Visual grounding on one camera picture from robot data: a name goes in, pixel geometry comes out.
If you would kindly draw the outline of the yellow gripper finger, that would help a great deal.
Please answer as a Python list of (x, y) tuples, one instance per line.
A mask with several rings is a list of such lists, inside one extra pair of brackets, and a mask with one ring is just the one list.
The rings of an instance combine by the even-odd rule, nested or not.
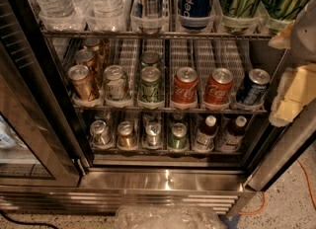
[(287, 68), (282, 74), (274, 98), (269, 122), (283, 127), (316, 98), (316, 64), (308, 63), (296, 69)]
[(269, 46), (276, 49), (290, 49), (290, 37), (294, 23), (290, 22), (282, 31), (269, 40)]

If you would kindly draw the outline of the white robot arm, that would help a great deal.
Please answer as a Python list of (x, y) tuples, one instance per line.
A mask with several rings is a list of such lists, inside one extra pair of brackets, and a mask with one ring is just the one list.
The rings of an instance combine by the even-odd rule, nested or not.
[(287, 68), (277, 87), (269, 121), (273, 126), (290, 124), (303, 108), (316, 99), (316, 0), (311, 0), (269, 46), (290, 49), (306, 64), (296, 69)]

